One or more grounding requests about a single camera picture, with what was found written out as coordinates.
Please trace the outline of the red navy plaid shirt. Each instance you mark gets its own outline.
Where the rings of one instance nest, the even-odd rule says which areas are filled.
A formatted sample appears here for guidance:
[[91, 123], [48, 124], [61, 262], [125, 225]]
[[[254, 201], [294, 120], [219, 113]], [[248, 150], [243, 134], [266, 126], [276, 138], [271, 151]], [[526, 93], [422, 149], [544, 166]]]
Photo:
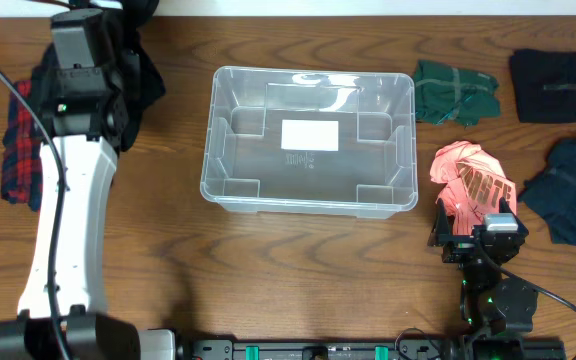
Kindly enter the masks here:
[[42, 200], [42, 138], [34, 120], [11, 93], [1, 166], [1, 198], [10, 204], [26, 204], [38, 212]]

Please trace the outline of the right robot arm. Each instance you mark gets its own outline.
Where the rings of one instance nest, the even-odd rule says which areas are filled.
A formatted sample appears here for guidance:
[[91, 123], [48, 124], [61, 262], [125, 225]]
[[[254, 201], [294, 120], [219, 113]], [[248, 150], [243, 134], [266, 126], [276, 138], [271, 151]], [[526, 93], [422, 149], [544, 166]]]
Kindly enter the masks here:
[[452, 227], [444, 202], [438, 201], [428, 245], [440, 247], [442, 261], [462, 271], [460, 314], [470, 326], [466, 334], [444, 341], [438, 357], [523, 359], [521, 335], [533, 329], [538, 294], [524, 281], [504, 276], [501, 266], [518, 255], [527, 228], [504, 199], [469, 235], [455, 235]]

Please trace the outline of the dark green garment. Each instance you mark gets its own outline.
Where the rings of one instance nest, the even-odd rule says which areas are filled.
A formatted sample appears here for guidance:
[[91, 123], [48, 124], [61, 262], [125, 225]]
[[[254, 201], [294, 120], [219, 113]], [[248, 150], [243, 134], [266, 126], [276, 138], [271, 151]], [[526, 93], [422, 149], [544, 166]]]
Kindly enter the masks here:
[[419, 60], [413, 75], [417, 121], [475, 126], [501, 115], [497, 79], [487, 73]]

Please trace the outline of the black garment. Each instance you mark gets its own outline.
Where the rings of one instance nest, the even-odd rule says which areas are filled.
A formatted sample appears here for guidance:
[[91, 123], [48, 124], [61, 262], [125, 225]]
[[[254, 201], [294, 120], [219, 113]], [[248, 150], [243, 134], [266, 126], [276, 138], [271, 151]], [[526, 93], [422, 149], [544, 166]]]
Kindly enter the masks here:
[[61, 69], [53, 40], [33, 69], [29, 103], [50, 137], [84, 135], [106, 140], [117, 152], [136, 141], [145, 110], [166, 93], [164, 80], [141, 45], [138, 28], [149, 21], [158, 0], [129, 1], [128, 44], [139, 55], [136, 75], [116, 66]]
[[509, 66], [521, 123], [576, 123], [576, 51], [519, 49]]

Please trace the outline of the pink printed t-shirt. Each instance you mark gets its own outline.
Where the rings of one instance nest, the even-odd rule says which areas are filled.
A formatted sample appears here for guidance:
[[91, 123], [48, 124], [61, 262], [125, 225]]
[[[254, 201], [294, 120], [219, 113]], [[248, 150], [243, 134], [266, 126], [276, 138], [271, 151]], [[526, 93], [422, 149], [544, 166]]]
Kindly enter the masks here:
[[499, 212], [505, 199], [517, 213], [517, 191], [500, 162], [479, 144], [456, 141], [439, 149], [430, 168], [431, 181], [444, 184], [438, 200], [452, 217], [454, 235], [470, 235], [484, 216]]

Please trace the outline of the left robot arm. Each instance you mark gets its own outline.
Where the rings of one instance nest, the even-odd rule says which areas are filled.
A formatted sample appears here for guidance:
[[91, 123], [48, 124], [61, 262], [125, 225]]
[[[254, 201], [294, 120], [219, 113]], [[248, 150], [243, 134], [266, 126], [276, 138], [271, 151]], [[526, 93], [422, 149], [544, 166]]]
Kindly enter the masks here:
[[39, 213], [25, 288], [0, 321], [0, 359], [174, 359], [175, 333], [107, 312], [102, 271], [109, 191], [145, 110], [165, 94], [139, 28], [157, 4], [68, 1], [25, 82], [9, 88], [3, 192]]

